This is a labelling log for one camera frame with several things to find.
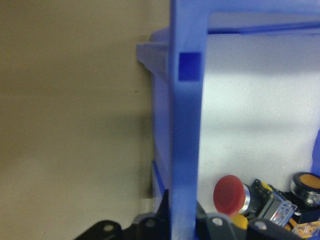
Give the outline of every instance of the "blue plastic frame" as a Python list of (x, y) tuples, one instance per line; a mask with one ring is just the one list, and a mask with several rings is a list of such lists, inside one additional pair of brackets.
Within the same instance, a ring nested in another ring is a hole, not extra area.
[[(203, 77), (208, 34), (257, 34), (320, 28), (320, 22), (210, 29), (216, 12), (320, 15), (313, 0), (171, 0), (170, 26), (137, 45), (137, 59), (152, 72), (154, 195), (169, 189), (171, 239), (195, 236)], [(320, 173), (320, 133), (312, 172)]]

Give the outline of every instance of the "screw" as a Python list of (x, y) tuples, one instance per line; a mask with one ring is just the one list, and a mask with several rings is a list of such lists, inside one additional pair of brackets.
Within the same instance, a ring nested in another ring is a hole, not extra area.
[(267, 230), (267, 225), (263, 221), (256, 221), (254, 225), (260, 230)]
[(218, 217), (212, 218), (212, 223), (215, 224), (216, 226), (222, 226), (224, 224), (222, 219)]
[(156, 221), (153, 220), (152, 218), (149, 218), (146, 222), (145, 222), (145, 226), (147, 228), (153, 228), (156, 225)]
[(103, 230), (108, 233), (108, 232), (111, 232), (114, 228), (115, 227), (113, 225), (107, 224), (104, 226)]

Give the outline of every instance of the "black bracket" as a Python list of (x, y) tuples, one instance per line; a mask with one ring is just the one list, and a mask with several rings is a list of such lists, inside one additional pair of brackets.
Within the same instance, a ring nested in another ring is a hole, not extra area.
[[(169, 240), (169, 192), (163, 194), (156, 213), (138, 215), (127, 229), (114, 221), (100, 221), (75, 240)], [(269, 220), (255, 218), (247, 230), (235, 226), (230, 218), (220, 213), (205, 213), (198, 204), (196, 233), (199, 240), (300, 240), (292, 232)]]

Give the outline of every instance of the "red button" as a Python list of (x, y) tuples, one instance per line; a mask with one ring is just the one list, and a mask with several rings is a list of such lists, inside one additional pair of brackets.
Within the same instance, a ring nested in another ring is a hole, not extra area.
[(234, 175), (222, 177), (214, 187), (213, 202), (219, 213), (230, 217), (237, 215), (244, 206), (245, 199), (244, 186)]

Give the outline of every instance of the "yellow component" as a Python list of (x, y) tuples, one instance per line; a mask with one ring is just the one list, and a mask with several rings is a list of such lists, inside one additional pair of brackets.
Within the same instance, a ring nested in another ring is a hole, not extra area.
[(318, 234), (320, 230), (320, 221), (313, 221), (303, 224), (297, 224), (292, 230), (300, 238), (306, 239)]
[(246, 230), (248, 228), (248, 219), (243, 215), (235, 215), (231, 217), (231, 221), (240, 229)]
[(268, 189), (269, 191), (272, 191), (272, 188), (269, 187), (265, 182), (261, 182), (262, 183), (262, 186), (265, 188), (265, 189)]
[(285, 226), (284, 226), (284, 229), (287, 230), (287, 231), (289, 231), (289, 232), (292, 230), (291, 227), (289, 226), (289, 224), (285, 225)]
[(320, 178), (313, 176), (311, 174), (302, 174), (300, 177), (300, 181), (313, 189), (320, 189)]
[(295, 228), (297, 226), (297, 222), (295, 220), (293, 220), (292, 218), (290, 218), (289, 223), (292, 225), (293, 228)]

